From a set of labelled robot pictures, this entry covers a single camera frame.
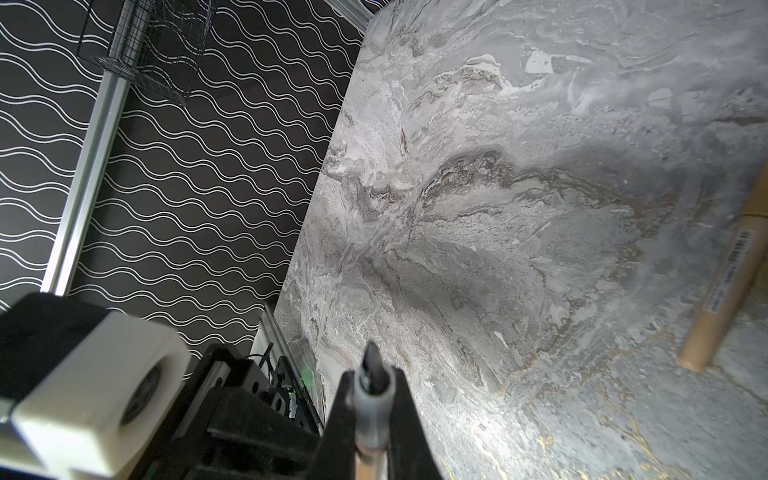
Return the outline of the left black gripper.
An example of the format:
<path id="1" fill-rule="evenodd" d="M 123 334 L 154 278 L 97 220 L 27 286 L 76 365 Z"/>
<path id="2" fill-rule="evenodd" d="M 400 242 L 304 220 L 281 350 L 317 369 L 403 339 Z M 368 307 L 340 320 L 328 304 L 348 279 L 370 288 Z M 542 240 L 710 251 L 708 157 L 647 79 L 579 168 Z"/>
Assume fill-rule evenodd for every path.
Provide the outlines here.
<path id="1" fill-rule="evenodd" d="M 185 382 L 133 479 L 302 479 L 321 423 L 283 356 L 214 345 Z"/>

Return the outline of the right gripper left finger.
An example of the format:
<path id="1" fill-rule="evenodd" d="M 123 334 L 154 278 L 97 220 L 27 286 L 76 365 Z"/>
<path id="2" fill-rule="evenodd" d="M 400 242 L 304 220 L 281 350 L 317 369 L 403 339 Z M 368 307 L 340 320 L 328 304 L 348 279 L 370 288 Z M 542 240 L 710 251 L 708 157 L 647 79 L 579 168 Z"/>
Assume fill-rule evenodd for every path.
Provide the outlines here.
<path id="1" fill-rule="evenodd" d="M 347 371 L 341 376 L 328 421 L 306 479 L 349 480 L 355 477 L 354 380 L 353 371 Z"/>

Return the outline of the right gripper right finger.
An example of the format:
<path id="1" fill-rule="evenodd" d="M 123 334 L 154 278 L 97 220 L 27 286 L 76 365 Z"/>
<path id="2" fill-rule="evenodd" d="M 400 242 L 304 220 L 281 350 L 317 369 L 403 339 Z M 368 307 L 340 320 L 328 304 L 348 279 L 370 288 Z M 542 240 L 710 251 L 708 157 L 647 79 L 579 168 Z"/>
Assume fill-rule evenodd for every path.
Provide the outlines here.
<path id="1" fill-rule="evenodd" d="M 441 480 L 442 475 L 434 461 L 404 371 L 395 368 L 394 378 L 388 478 Z"/>

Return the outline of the orange pen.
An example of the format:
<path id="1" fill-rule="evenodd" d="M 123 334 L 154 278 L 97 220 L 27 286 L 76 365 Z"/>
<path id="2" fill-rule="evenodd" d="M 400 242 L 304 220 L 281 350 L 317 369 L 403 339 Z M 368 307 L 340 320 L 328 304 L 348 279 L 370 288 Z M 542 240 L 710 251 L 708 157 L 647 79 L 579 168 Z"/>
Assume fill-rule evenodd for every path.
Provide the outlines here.
<path id="1" fill-rule="evenodd" d="M 395 392 L 392 366 L 383 360 L 376 343 L 369 341 L 353 379 L 355 479 L 388 478 Z"/>
<path id="2" fill-rule="evenodd" d="M 693 372 L 713 360 L 767 251 L 767 169 L 756 178 L 738 229 L 698 310 L 678 363 Z"/>

